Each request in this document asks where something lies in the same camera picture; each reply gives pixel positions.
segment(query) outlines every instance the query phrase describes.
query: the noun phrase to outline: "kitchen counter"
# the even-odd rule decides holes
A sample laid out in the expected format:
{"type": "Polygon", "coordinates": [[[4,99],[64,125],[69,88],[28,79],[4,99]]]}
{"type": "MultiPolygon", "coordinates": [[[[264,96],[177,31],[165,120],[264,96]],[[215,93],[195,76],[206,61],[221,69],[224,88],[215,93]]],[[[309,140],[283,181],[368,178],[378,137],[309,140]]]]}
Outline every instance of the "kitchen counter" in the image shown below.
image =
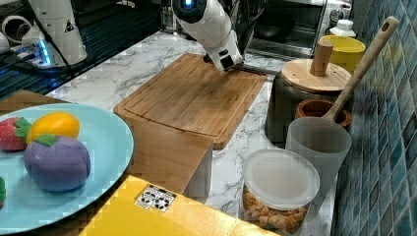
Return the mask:
{"type": "MultiPolygon", "coordinates": [[[[48,96],[112,111],[113,107],[185,53],[204,55],[196,42],[157,32],[111,59],[103,62],[48,96]]],[[[246,55],[246,64],[279,72],[284,64],[277,59],[246,55]]],[[[213,151],[211,188],[207,206],[236,215],[242,186],[242,167],[250,153],[276,148],[264,132],[268,100],[274,75],[268,79],[226,148],[213,151]]],[[[308,230],[300,235],[329,235],[334,188],[308,230]]]]}

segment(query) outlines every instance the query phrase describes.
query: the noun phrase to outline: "sticker label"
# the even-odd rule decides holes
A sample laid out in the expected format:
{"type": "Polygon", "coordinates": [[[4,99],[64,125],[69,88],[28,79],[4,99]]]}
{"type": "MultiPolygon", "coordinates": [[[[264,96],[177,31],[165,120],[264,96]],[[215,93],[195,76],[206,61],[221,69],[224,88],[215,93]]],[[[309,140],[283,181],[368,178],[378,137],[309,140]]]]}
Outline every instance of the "sticker label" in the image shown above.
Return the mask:
{"type": "Polygon", "coordinates": [[[72,31],[72,30],[74,30],[74,27],[73,27],[73,25],[71,25],[71,22],[68,21],[67,25],[65,26],[65,32],[69,32],[69,31],[72,31]]]}
{"type": "Polygon", "coordinates": [[[166,212],[177,196],[154,185],[147,185],[145,190],[137,197],[135,205],[149,209],[156,208],[166,212]]]}

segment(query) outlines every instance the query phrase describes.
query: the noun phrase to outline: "wooden spoon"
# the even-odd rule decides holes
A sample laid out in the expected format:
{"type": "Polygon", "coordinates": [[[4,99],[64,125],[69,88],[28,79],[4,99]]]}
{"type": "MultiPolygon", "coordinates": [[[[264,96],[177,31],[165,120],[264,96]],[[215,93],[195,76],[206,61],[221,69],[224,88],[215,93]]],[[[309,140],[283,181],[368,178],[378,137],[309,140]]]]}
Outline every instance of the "wooden spoon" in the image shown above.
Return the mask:
{"type": "Polygon", "coordinates": [[[364,75],[368,72],[372,63],[377,59],[383,47],[386,45],[389,38],[397,28],[399,21],[394,17],[388,17],[384,21],[374,40],[371,42],[368,50],[366,50],[358,66],[350,77],[346,86],[341,91],[339,97],[334,102],[331,109],[322,118],[334,122],[344,103],[349,99],[350,95],[355,90],[356,86],[361,82],[364,75]]]}

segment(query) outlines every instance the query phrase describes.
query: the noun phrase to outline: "yellow toy fruit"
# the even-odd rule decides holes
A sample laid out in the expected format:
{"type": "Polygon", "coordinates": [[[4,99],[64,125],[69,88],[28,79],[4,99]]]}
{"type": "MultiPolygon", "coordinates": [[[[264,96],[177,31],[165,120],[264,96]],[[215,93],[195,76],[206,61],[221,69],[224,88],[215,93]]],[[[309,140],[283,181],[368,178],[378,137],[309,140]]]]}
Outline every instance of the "yellow toy fruit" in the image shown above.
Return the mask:
{"type": "Polygon", "coordinates": [[[40,135],[65,136],[76,139],[80,132],[80,122],[67,112],[52,112],[37,119],[26,137],[27,145],[40,135]]]}

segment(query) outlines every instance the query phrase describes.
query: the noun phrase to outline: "snack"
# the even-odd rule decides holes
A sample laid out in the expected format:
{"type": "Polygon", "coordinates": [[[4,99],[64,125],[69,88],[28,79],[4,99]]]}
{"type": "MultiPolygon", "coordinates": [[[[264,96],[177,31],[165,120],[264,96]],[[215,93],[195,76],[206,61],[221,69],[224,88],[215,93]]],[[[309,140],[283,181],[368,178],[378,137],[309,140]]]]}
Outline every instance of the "snack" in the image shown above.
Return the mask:
{"type": "Polygon", "coordinates": [[[76,139],[79,132],[80,123],[76,117],[67,112],[52,112],[40,117],[31,125],[26,144],[45,134],[76,139]]]}
{"type": "Polygon", "coordinates": [[[259,202],[248,190],[243,188],[243,217],[246,221],[276,233],[295,233],[301,227],[307,214],[307,206],[293,210],[278,210],[259,202]]]}
{"type": "Polygon", "coordinates": [[[23,117],[12,117],[0,122],[0,149],[23,150],[30,123],[23,117]]]}
{"type": "Polygon", "coordinates": [[[31,142],[24,155],[29,176],[48,191],[67,191],[89,178],[89,151],[78,140],[41,135],[31,142]]]}

